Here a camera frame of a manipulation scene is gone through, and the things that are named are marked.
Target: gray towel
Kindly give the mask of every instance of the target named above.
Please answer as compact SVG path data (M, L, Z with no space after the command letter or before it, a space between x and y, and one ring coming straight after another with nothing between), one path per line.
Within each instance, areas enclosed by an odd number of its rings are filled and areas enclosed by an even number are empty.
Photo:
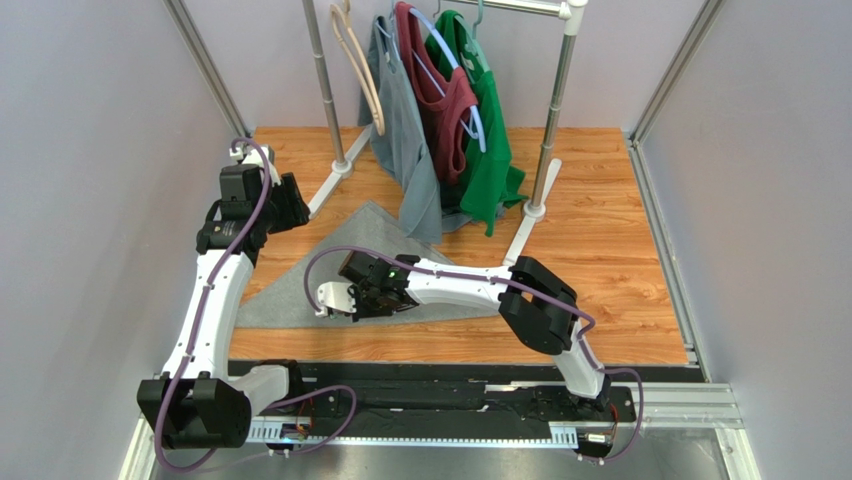
M346 222L324 238L304 258L278 280L263 289L241 306L237 313L237 327L245 328L299 328L299 327L350 327L368 325L394 325L401 323L457 320L496 315L485 309L455 305L420 305L392 317L367 318L353 323L346 317L319 318L305 299L302 278L311 258L322 250L340 245L357 245L395 257L400 253L418 255L438 263L453 265L447 257L412 238L407 238L396 220L373 202L367 202ZM345 281L337 274L347 252L334 252L320 259L311 270L311 292L320 284Z

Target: beige hanger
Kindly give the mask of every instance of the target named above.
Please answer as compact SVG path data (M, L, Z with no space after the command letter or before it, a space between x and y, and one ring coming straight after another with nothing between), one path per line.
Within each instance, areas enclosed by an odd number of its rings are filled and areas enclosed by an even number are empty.
M346 52L349 61L352 63L352 68L355 69L355 76L358 77L358 83L361 84L361 90L364 92L364 98L367 99L367 105L370 107L370 112L373 114L373 126L379 135L385 134L385 116L382 113L382 104L379 102L379 94L376 91L376 84L373 82L373 76L370 74L370 67L367 64L367 59L364 57L364 52L361 50L361 45L358 44L358 38L355 32L352 31L352 22L349 18L349 0L343 0L343 8L337 4L331 4L331 27L334 29L334 36L337 37L337 43ZM349 35L349 40L352 42L352 48L358 54L358 58L352 54L343 35L337 27L335 17L343 21L343 26L346 28L346 33Z

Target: garment rack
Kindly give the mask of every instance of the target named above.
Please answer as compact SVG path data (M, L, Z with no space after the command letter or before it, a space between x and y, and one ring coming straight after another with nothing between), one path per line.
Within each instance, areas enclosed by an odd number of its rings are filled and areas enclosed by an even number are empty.
M478 0L448 0L455 3L478 5ZM553 158L553 142L556 138L556 130L559 124L559 113L562 110L562 98L565 94L565 84L568 78L568 68L571 65L571 57L574 53L574 43L580 30L583 19L583 10L588 0L566 0L561 3L548 3L537 0L484 0L486 7L499 8L514 12L532 13L556 17L565 22L562 35L562 47L559 52L559 63L556 67L556 78L553 82L553 94L550 107L547 112L547 124L544 129L544 139L541 142L541 152L538 159L538 168L535 176L535 186L530 200L524 203L524 218L521 226L509 246L509 250L503 259L503 265L514 265L518 256L529 240L533 227L544 219L546 212L545 201L556 181L562 161ZM334 108L334 97L331 92L331 81L328 77L328 68L325 63L325 55L322 49L317 14L313 0L302 0L305 9L305 17L308 22L308 31L311 36L311 46L314 52L314 61L319 77L320 89L322 90L323 103L325 104L325 116L328 121L328 129L331 134L331 143L334 147L334 161L331 164L331 174L322 184L319 191L311 199L308 207L311 210L311 219L316 217L320 209L328 201L337 186L352 175L355 161L364 150L370 139L372 125L364 128L355 142L343 153L343 142L340 138L340 125L337 122L337 112Z

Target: wooden floor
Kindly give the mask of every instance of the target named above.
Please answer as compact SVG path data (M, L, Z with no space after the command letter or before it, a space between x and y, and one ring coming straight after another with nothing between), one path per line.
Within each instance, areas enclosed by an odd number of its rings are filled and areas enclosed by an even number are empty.
M344 130L344 146L358 133L359 129ZM542 130L513 129L509 134L514 164L527 172L522 192L530 194ZM330 169L333 153L328 131L261 128L256 139L275 150L279 172L296 174L302 195L309 200ZM563 160L562 170L547 202L547 216L533 230L524 254L536 257L578 292L578 306L598 321L588 336L601 361L685 363L621 132L563 129L554 157ZM343 182L318 218L270 237L243 301L285 273L365 201L374 200L396 216L401 198L400 188L379 169L368 148L356 163L355 174ZM445 235L438 249L458 264L499 265L520 221L520 209L513 208L498 222L492 238L483 235L484 226L469 225ZM521 345L500 317L341 329L236 329L231 357L550 362L549 357Z

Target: hanging clothes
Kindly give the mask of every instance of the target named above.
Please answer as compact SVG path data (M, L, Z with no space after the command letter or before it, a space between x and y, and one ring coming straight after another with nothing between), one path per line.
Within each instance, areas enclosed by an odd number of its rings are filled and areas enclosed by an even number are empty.
M469 118L468 109L476 105L476 95L461 67L442 76L429 60L426 45L420 36L420 21L409 13L412 8L405 2L398 2L394 7L399 53L420 107L435 173L439 181L455 185L467 164L462 147L465 132L460 121ZM415 58L415 52L423 61L422 66ZM445 95L441 94L424 67Z
M510 208L527 197L518 193L524 172L511 165L512 149L503 121L503 110L497 95L497 82L488 67L482 48L470 34L464 17L453 10L443 12L435 24L450 49L456 52L458 63L466 70L473 92L479 102L479 114L485 128L486 151L476 142L465 148L467 168L459 176L458 185L442 192L446 209L452 198L461 197L459 207L474 220L486 223L485 235L494 234L494 224L500 206ZM426 41L432 62L445 78L456 75L434 38Z
M385 133L376 129L370 145L379 165L402 186L405 196L399 207L400 228L407 236L441 243L441 198L414 91L396 46L379 29L393 32L390 22L376 17L372 23L367 63L378 89L385 119ZM358 123L368 125L373 114L361 97Z

